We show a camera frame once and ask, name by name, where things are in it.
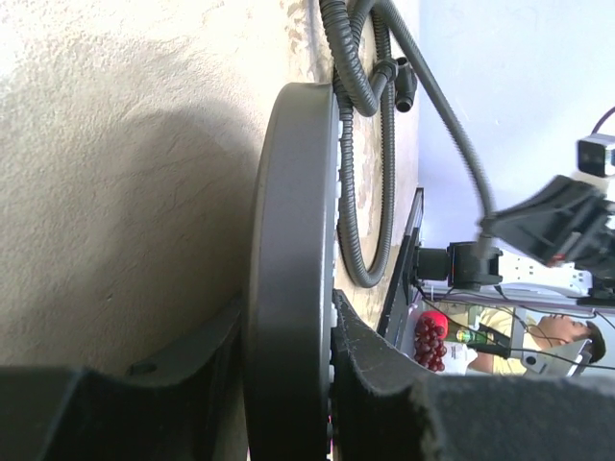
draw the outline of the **green bottle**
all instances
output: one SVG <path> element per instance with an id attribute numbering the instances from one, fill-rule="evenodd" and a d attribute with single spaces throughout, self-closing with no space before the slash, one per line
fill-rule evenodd
<path id="1" fill-rule="evenodd" d="M 483 333 L 482 331 L 473 331 L 469 328 L 459 325 L 449 325 L 449 332 L 444 338 L 444 341 L 452 343 L 492 343 L 495 344 L 492 333 Z"/>

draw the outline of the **hose connector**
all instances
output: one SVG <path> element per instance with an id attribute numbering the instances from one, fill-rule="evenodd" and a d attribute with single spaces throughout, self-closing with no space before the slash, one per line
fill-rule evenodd
<path id="1" fill-rule="evenodd" d="M 386 77 L 386 82 L 390 84 L 399 76 L 399 69 L 397 67 L 397 62 L 393 58 L 385 58 L 376 62 L 374 74 L 383 74 Z"/>
<path id="2" fill-rule="evenodd" d="M 399 75 L 395 79 L 395 107 L 401 113 L 409 112 L 414 105 L 414 95 L 418 82 L 416 75 L 405 58 L 397 58 Z"/>

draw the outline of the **textured beige wall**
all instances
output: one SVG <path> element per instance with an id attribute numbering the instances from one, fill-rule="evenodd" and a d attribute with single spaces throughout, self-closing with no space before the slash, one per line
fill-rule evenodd
<path id="1" fill-rule="evenodd" d="M 330 75 L 305 3 L 3 2 L 0 362 L 122 372 L 240 288 L 270 109 Z"/>

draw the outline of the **black plastic bracket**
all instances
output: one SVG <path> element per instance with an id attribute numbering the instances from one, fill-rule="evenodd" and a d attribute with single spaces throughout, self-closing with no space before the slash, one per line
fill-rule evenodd
<path id="1" fill-rule="evenodd" d="M 236 299 L 124 378 L 87 368 L 0 369 L 0 459 L 212 459 L 239 377 L 230 367 L 239 370 L 240 311 Z"/>
<path id="2" fill-rule="evenodd" d="M 417 188 L 377 326 L 378 334 L 396 348 L 400 348 L 402 345 L 408 309 L 414 298 L 412 285 L 416 281 L 414 274 L 416 273 L 417 250 L 421 223 L 423 222 L 424 196 L 424 189 L 422 187 Z"/>

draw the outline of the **dark gray circular disc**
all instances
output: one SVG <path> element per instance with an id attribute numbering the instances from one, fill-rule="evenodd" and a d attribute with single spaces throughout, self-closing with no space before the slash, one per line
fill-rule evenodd
<path id="1" fill-rule="evenodd" d="M 331 85 L 283 88 L 258 172 L 243 331 L 254 461 L 328 452 L 338 133 Z"/>

